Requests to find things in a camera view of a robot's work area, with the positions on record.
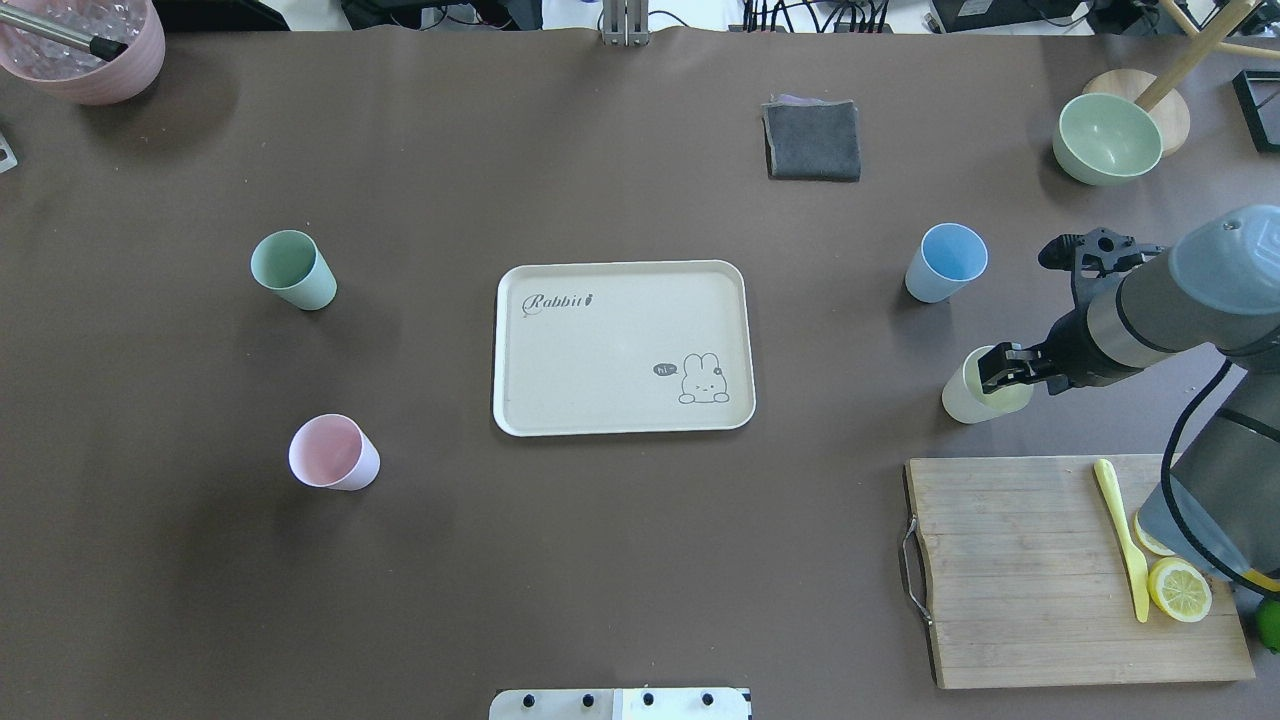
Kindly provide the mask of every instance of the wooden stick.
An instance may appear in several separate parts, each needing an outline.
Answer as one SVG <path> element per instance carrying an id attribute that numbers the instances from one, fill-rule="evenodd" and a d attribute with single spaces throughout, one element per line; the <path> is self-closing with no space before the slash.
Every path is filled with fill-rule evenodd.
<path id="1" fill-rule="evenodd" d="M 1196 65 L 1201 64 L 1201 60 L 1221 45 L 1222 38 L 1235 29 L 1235 26 L 1240 24 L 1257 4 L 1258 0 L 1231 0 L 1225 8 L 1219 10 L 1213 15 L 1213 19 L 1204 26 L 1204 29 L 1192 37 L 1192 46 L 1187 49 L 1187 53 L 1178 58 L 1171 68 L 1157 77 L 1156 82 L 1151 83 L 1151 87 L 1143 91 L 1134 102 L 1149 113 L 1157 102 L 1169 95 L 1170 90 L 1187 77 L 1187 73 L 1192 72 Z"/>
<path id="2" fill-rule="evenodd" d="M 1199 29 L 1192 23 L 1192 19 L 1187 17 L 1187 13 L 1174 4 L 1174 0 L 1160 0 L 1160 6 L 1165 9 L 1165 13 L 1178 23 L 1178 27 L 1183 28 L 1187 37 L 1196 37 L 1199 35 Z M 1222 42 L 1213 49 L 1216 53 L 1230 53 L 1233 55 L 1245 55 L 1249 58 L 1263 58 L 1267 60 L 1280 60 L 1280 50 L 1267 50 L 1266 47 L 1253 47 L 1252 45 L 1233 45 L 1230 42 Z"/>

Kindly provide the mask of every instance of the pink cup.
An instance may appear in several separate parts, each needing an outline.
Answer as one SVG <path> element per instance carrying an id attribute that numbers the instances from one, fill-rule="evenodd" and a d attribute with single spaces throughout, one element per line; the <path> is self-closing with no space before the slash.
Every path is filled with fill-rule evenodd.
<path id="1" fill-rule="evenodd" d="M 41 14 L 50 3 L 50 0 L 6 1 L 14 8 Z M 156 15 L 151 0 L 143 1 L 147 5 L 147 17 L 138 36 L 129 42 L 129 49 L 95 70 L 67 79 L 38 79 L 23 73 L 9 59 L 9 45 L 18 42 L 19 37 L 18 31 L 9 26 L 0 26 L 0 67 L 37 90 L 81 105 L 110 105 L 128 100 L 146 90 L 164 64 L 164 28 L 160 27 L 160 17 Z"/>
<path id="2" fill-rule="evenodd" d="M 361 489 L 374 482 L 380 464 L 374 443 L 346 415 L 312 418 L 289 443 L 289 469 L 314 488 Z"/>

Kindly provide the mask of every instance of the cutting board handle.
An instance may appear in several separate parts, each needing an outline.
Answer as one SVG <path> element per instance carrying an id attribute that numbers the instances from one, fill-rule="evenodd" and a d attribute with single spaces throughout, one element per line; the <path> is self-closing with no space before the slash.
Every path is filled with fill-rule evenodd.
<path id="1" fill-rule="evenodd" d="M 920 588 L 920 597 L 918 598 L 918 597 L 915 597 L 915 591 L 911 589 L 911 562 L 906 557 L 906 543 L 908 543 L 908 541 L 910 541 L 915 536 L 915 532 L 919 528 L 920 528 L 920 519 L 916 518 L 915 514 L 913 512 L 911 514 L 911 520 L 906 525 L 906 533 L 902 536 L 902 556 L 901 556 L 902 557 L 902 562 L 901 562 L 901 569 L 902 569 L 902 589 L 906 591 L 906 597 L 911 598 L 911 602 L 915 605 L 915 609 L 920 611 L 920 619 L 924 620 L 924 626 L 932 628 L 933 626 L 933 615 L 929 614 L 928 609 L 924 607 L 924 603 L 920 600 L 920 598 L 928 597 L 928 594 L 925 594 L 927 588 L 923 587 L 924 573 L 920 573 L 922 588 Z M 916 538 L 916 547 L 919 547 L 919 538 Z"/>

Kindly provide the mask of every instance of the bowl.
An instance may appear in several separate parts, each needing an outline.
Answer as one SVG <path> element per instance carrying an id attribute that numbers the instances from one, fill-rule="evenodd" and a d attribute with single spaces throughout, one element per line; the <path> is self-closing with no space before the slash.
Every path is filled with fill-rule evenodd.
<path id="1" fill-rule="evenodd" d="M 1164 140 L 1146 110 L 1119 95 L 1091 92 L 1062 108 L 1053 156 L 1085 184 L 1120 184 L 1160 161 Z"/>
<path id="2" fill-rule="evenodd" d="M 50 0 L 8 1 L 15 8 L 37 14 L 44 14 L 45 8 L 50 4 Z M 20 42 L 18 31 L 0 26 L 0 67 L 37 90 L 81 105 L 110 105 L 133 97 L 146 90 L 160 73 L 160 65 L 164 64 L 165 44 L 164 28 L 160 27 L 160 17 L 151 0 L 129 1 L 145 3 L 146 18 L 138 36 L 129 42 L 128 50 L 110 63 L 104 63 L 93 70 L 65 79 L 33 77 L 18 68 L 9 56 L 10 46 L 14 42 Z"/>

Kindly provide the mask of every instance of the pink bowl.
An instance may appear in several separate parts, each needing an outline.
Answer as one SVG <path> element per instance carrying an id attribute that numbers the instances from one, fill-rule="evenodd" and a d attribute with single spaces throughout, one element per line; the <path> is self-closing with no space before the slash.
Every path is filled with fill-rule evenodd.
<path id="1" fill-rule="evenodd" d="M 49 0 L 8 1 L 31 12 L 41 12 L 49 4 Z M 67 79 L 37 79 L 23 73 L 9 59 L 9 44 L 15 42 L 18 36 L 14 28 L 6 26 L 0 26 L 0 67 L 38 90 L 81 105 L 110 105 L 128 100 L 146 90 L 164 64 L 164 28 L 155 5 L 151 0 L 146 4 L 146 20 L 129 49 L 95 70 Z"/>

